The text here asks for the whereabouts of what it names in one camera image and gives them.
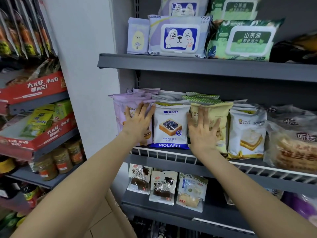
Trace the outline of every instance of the cartoon dog graphic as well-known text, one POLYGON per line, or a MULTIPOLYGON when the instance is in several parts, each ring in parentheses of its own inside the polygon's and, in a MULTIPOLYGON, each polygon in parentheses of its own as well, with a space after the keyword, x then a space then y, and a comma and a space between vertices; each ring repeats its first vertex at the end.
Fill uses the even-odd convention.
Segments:
POLYGON ((144 34, 141 31, 136 31, 132 39, 132 47, 135 50, 142 50, 144 46, 144 34))
POLYGON ((172 16, 195 16, 195 11, 192 3, 188 3, 186 8, 182 8, 180 3, 176 3, 172 16))
POLYGON ((190 29, 186 29, 183 35, 178 35, 176 29, 171 29, 165 38, 166 48, 182 47, 186 51, 192 51, 195 40, 190 29))

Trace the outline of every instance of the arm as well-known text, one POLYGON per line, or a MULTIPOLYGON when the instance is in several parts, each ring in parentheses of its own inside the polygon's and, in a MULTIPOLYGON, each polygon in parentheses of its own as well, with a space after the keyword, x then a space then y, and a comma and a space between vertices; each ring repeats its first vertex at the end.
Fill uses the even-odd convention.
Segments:
POLYGON ((195 127, 188 114, 193 154, 212 172, 260 238, 313 238, 317 228, 229 163, 216 149, 220 119, 209 131, 208 111, 202 107, 195 127))
POLYGON ((112 181, 133 146, 144 140, 155 106, 145 118, 141 103, 119 135, 54 188, 11 238, 83 237, 112 181))

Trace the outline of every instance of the yellow cartoon graphic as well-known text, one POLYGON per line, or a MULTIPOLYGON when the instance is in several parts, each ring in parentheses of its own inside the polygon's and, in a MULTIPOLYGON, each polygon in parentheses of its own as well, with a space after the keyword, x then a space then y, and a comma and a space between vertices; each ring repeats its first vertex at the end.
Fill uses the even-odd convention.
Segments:
POLYGON ((132 39, 132 47, 135 50, 142 50, 144 46, 144 35, 141 31, 136 31, 132 39))

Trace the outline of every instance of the person's left hand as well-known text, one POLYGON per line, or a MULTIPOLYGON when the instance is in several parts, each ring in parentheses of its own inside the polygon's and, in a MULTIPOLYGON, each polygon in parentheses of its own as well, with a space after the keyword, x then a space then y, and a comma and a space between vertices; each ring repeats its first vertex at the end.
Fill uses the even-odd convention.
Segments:
POLYGON ((134 117, 132 118, 130 116, 129 107, 126 106, 125 108, 126 121, 124 123, 122 133, 125 133, 129 137, 133 137, 133 139, 135 139, 135 143, 147 144, 144 136, 149 132, 150 122, 155 111, 155 104, 152 105, 148 114, 145 116, 145 112, 148 107, 148 103, 144 104, 141 102, 135 111, 134 117))

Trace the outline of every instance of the hand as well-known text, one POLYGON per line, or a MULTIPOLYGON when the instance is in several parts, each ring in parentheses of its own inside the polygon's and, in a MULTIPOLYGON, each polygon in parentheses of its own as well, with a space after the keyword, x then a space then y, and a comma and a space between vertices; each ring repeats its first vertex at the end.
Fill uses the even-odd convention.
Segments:
POLYGON ((217 119, 215 125, 209 130, 208 109, 203 109, 202 106, 198 110, 198 125, 195 127, 194 121, 190 113, 187 113, 189 137, 191 138, 191 151, 196 157, 210 155, 213 150, 216 150, 217 130, 220 125, 220 118, 217 119))
POLYGON ((132 137, 135 140, 135 144, 147 144, 145 134, 149 133, 149 126, 155 111, 155 104, 152 105, 150 111, 145 116, 145 112, 148 107, 148 103, 144 104, 141 102, 138 105, 133 118, 130 116, 129 107, 126 106, 125 108, 126 121, 124 123, 122 133, 126 134, 128 137, 132 137))

